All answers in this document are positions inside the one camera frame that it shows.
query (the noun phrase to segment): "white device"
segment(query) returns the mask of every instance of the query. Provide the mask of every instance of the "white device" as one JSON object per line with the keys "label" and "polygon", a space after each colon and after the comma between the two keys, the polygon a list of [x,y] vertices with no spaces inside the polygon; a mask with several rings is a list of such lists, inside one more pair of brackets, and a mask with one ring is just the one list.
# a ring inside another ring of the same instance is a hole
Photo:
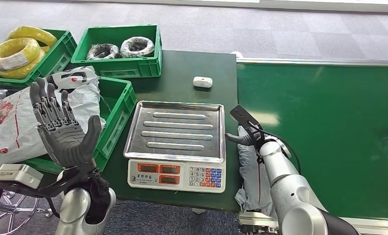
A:
{"label": "white device", "polygon": [[224,107],[140,101],[123,155],[128,184],[221,193],[226,188]]}
{"label": "white device", "polygon": [[2,164],[0,166],[0,181],[16,181],[28,187],[37,189],[43,174],[25,164]]}
{"label": "white device", "polygon": [[192,84],[196,87],[210,88],[212,87],[212,79],[210,77],[194,77]]}

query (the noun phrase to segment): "green plastic crate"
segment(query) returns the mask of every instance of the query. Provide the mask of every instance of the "green plastic crate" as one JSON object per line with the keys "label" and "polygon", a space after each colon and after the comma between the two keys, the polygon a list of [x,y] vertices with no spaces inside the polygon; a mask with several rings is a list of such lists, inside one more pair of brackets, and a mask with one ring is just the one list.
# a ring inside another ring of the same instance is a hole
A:
{"label": "green plastic crate", "polygon": [[[110,43],[120,48],[123,41],[135,36],[146,37],[154,42],[155,52],[153,57],[86,60],[86,55],[94,44]],[[104,77],[118,79],[159,77],[162,67],[162,41],[159,27],[155,24],[147,24],[87,28],[71,62],[81,66],[92,65],[96,73]]]}
{"label": "green plastic crate", "polygon": [[53,73],[63,71],[69,64],[77,47],[73,36],[69,31],[44,29],[53,34],[58,41],[45,55],[37,66],[24,79],[7,79],[0,76],[0,87],[25,88],[35,82],[39,77],[45,77]]}
{"label": "green plastic crate", "polygon": [[[106,125],[94,151],[94,160],[103,171],[137,100],[130,81],[101,77],[99,89],[102,96],[99,102],[100,116],[106,120]],[[48,155],[29,159],[23,163],[36,170],[52,174],[58,174],[62,171],[62,168],[54,164]]]}

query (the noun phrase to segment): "yellow cable coil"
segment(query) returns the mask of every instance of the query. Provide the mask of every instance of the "yellow cable coil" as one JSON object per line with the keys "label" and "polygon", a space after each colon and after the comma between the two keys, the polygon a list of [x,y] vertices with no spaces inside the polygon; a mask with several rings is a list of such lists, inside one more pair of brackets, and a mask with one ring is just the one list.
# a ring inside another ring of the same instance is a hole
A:
{"label": "yellow cable coil", "polygon": [[12,30],[9,35],[8,39],[13,38],[33,38],[39,42],[44,43],[48,47],[42,47],[41,49],[47,53],[57,42],[57,38],[54,37],[51,33],[42,30],[40,28],[30,27],[30,26],[21,26],[14,30]]}
{"label": "yellow cable coil", "polygon": [[16,38],[0,44],[0,71],[21,68],[40,54],[40,45],[32,38]]}
{"label": "yellow cable coil", "polygon": [[43,50],[40,50],[40,55],[28,65],[16,70],[0,71],[0,76],[4,78],[24,79],[31,72],[31,70],[42,60],[42,58],[44,58],[45,55],[46,53]]}
{"label": "yellow cable coil", "polygon": [[51,48],[49,46],[41,47],[41,50],[43,50],[45,53],[48,53],[50,49]]}

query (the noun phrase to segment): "gray carpet floor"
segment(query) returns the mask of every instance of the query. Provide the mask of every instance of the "gray carpet floor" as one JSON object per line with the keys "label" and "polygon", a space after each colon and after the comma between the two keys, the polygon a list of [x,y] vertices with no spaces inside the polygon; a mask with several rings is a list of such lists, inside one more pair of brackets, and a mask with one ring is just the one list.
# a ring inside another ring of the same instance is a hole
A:
{"label": "gray carpet floor", "polygon": [[[78,42],[86,27],[131,24],[159,24],[164,49],[240,51],[246,57],[388,61],[388,15],[0,0],[0,42],[20,25],[69,29]],[[60,198],[54,200],[59,208]],[[32,202],[28,199],[25,206]],[[48,208],[45,200],[40,207]],[[189,208],[118,201],[105,234],[234,235],[238,234],[235,219],[235,214],[221,211],[197,215]],[[55,217],[36,213],[16,234],[50,235],[57,223]]]}

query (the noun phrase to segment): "white small box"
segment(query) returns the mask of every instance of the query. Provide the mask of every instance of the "white small box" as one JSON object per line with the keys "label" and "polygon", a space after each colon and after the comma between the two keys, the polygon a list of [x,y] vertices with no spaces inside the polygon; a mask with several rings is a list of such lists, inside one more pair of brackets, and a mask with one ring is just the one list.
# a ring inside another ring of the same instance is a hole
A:
{"label": "white small box", "polygon": [[212,87],[212,79],[210,77],[194,77],[192,84],[196,87],[210,88]]}

